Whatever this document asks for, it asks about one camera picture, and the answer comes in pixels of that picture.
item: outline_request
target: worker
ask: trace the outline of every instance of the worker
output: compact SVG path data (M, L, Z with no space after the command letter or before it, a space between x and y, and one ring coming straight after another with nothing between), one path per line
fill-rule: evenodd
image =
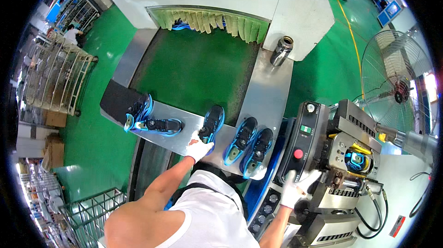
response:
M70 24L68 26L68 31L65 33L64 37L68 42L82 48L84 43L84 38L79 37L77 35L83 35L83 32L78 29L75 29L74 24Z
M240 192L223 180L226 176L220 175L224 174L220 169L206 163L194 168L188 181L191 188L185 188L174 206L164 210L186 173L196 163L198 166L213 145L203 143L195 131L182 161L158 176L139 200L122 205L109 216L107 248L280 247L289 214L320 171L311 171L297 183L294 170L287 174L278 213L260 242L247 228Z

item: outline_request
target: black and blue sneaker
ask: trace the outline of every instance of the black and blue sneaker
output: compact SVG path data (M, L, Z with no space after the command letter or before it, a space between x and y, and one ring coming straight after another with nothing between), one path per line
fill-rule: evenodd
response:
M164 136L175 136L182 130L182 122L178 119L147 119L138 121L135 128Z
M264 157L269 152L272 145L274 134L269 128L258 132L256 138L252 141L251 150L249 150L240 162L240 172L243 178L249 179L254 175L257 168L263 162Z
M257 133L257 119L254 117L243 120L237 129L234 140L226 147L223 153L225 165L231 165L243 155L246 147L251 143Z
M146 120L152 112L152 97L148 94L145 100L139 100L126 112L125 132L134 129L136 122Z
M214 146L206 155L212 153L215 147L215 135L224 124L224 109L219 105L214 105L205 115L203 127L198 132L198 137L203 143L213 142Z

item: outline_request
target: electric fan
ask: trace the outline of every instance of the electric fan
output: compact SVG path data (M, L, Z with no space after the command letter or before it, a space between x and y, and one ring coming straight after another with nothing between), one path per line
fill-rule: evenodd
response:
M427 77L433 68L413 39L415 32L387 30L369 41L362 59L364 96L358 104L383 125L432 135L437 113L430 103L437 97L432 86L427 91L432 85Z

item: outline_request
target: gloved hand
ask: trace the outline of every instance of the gloved hand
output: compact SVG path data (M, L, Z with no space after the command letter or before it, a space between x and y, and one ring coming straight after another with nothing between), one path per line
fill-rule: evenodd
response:
M213 142L209 142L207 144L203 143L202 140L200 140L200 138L198 137L199 131L200 130L196 130L192 133L191 141L186 147L186 156L190 156L195 160L195 162L201 160L214 146Z
M286 182L283 185L280 205L293 209L300 198L306 197L307 189L321 174L322 172L320 170L311 170L305 179L295 183L296 171L290 170L286 175Z

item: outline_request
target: yellow floor line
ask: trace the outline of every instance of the yellow floor line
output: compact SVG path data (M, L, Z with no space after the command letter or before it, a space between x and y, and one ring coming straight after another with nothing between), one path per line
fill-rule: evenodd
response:
M348 18L346 17L345 11L343 10L343 7L341 6L340 0L337 0L338 5L340 6L341 12L343 13L343 16L345 16L346 21L348 22L349 32L351 32L352 41L354 42L355 47L355 53L357 53L357 61L358 61L358 69L360 70L360 78L362 77L362 64L360 63L360 56L358 55L358 49L357 44L355 43L354 34L352 33L351 24L349 23ZM362 99L364 99L365 96L363 95L363 85L362 85Z

